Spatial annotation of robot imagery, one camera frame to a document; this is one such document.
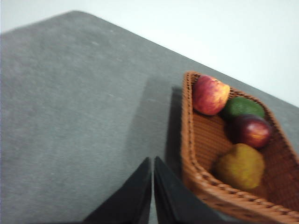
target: red apple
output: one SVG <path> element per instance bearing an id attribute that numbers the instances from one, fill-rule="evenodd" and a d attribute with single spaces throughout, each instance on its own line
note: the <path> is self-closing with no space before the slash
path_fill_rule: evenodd
<path id="1" fill-rule="evenodd" d="M 215 115 L 224 108 L 229 91 L 229 85 L 214 77 L 200 75 L 193 85 L 193 107 L 205 115 Z"/>
<path id="2" fill-rule="evenodd" d="M 269 142 L 272 128 L 265 119 L 253 114 L 245 114 L 233 120 L 229 132 L 234 143 L 261 148 Z"/>

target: basket rim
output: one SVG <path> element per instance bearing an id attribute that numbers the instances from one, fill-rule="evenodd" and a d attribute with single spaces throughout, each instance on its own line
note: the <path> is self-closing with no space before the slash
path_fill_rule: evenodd
<path id="1" fill-rule="evenodd" d="M 274 218 L 274 214 L 275 213 L 275 217 L 277 218 L 276 220 L 278 221 L 282 221 L 281 220 L 281 216 L 283 215 L 284 217 L 287 215 L 289 217 L 292 217 L 296 220 L 299 221 L 299 212 L 298 211 L 294 211 L 288 208 L 285 208 L 282 205 L 275 205 L 274 203 L 271 203 L 263 198 L 259 198 L 256 195 L 253 195 L 249 192 L 245 192 L 245 191 L 241 191 L 239 189 L 233 188 L 228 184 L 225 184 L 223 182 L 221 182 L 220 180 L 216 179 L 213 175 L 211 175 L 211 173 L 209 173 L 206 169 L 204 169 L 199 162 L 196 160 L 195 158 L 195 150 L 194 150 L 194 144 L 193 144 L 193 140 L 194 140 L 194 130 L 193 130 L 193 106 L 192 106 L 192 83 L 191 83 L 191 77 L 192 76 L 200 76 L 203 73 L 199 73 L 196 71 L 187 71 L 184 74 L 184 89 L 186 88 L 186 92 L 187 92 L 187 101 L 188 101 L 188 108 L 187 108 L 187 117 L 188 117 L 188 129 L 189 129 L 189 138 L 188 138 L 188 158 L 186 158 L 183 153 L 182 153 L 182 159 L 185 160 L 186 163 L 189 163 L 190 165 L 192 165 L 196 171 L 196 173 L 194 173 L 193 178 L 194 179 L 201 179 L 201 181 L 203 181 L 202 183 L 202 187 L 206 190 L 209 191 L 209 193 L 211 193 L 212 191 L 212 195 L 216 196 L 218 198 L 220 198 L 221 200 L 225 200 L 229 203 L 234 203 L 233 199 L 236 198 L 242 198 L 245 199 L 245 202 L 250 202 L 250 206 L 247 205 L 236 205 L 238 207 L 242 207 L 245 209 L 249 209 L 249 210 L 254 210 L 254 212 L 262 215 L 262 216 L 266 216 L 269 217 L 269 215 L 265 214 L 265 212 L 262 212 L 261 210 L 266 209 L 268 212 L 272 212 L 271 213 L 271 218 Z M 238 90 L 234 87 L 230 87 L 231 90 L 234 90 L 244 96 L 250 97 L 251 99 L 253 99 L 254 101 L 258 102 L 263 108 L 264 110 L 266 110 L 267 114 L 269 115 L 269 119 L 271 120 L 271 122 L 275 125 L 275 128 L 278 130 L 278 133 L 281 135 L 282 139 L 284 140 L 284 144 L 286 145 L 286 148 L 290 151 L 291 155 L 292 155 L 292 159 L 294 159 L 295 163 L 299 166 L 299 158 L 296 155 L 296 152 L 294 151 L 291 143 L 289 142 L 289 140 L 286 138 L 280 124 L 278 123 L 278 121 L 276 120 L 276 118 L 274 117 L 274 114 L 268 109 L 268 107 L 262 102 L 260 101 L 258 98 L 251 96 L 250 94 L 247 94 L 241 90 Z M 258 205 L 258 209 L 255 209 L 252 207 L 252 205 Z"/>

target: gray carpet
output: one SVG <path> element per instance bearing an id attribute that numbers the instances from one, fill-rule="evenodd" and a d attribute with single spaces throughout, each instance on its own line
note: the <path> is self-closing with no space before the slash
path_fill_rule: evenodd
<path id="1" fill-rule="evenodd" d="M 80 221 L 146 156 L 179 175 L 186 70 L 260 98 L 298 149 L 297 107 L 92 15 L 1 35 L 1 223 Z"/>

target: brown basket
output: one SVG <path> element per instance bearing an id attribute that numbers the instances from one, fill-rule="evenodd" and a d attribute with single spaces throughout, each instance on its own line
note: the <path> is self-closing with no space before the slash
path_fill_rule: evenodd
<path id="1" fill-rule="evenodd" d="M 210 172 L 213 163 L 232 143 L 224 133 L 224 121 L 205 116 L 192 107 L 192 84 L 200 73 L 185 73 L 182 99 L 182 146 L 184 184 L 206 204 L 233 217 L 251 222 L 299 224 L 299 160 L 273 113 L 257 98 L 231 88 L 229 97 L 243 96 L 259 103 L 273 127 L 270 143 L 260 152 L 266 170 L 263 184 L 244 192 L 217 180 Z"/>

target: yellow pear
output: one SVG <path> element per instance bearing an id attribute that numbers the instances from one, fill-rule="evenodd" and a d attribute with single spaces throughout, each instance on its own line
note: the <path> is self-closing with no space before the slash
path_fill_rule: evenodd
<path id="1" fill-rule="evenodd" d="M 219 180 L 240 190 L 257 187 L 265 169 L 263 155 L 246 144 L 235 144 L 215 164 Z"/>

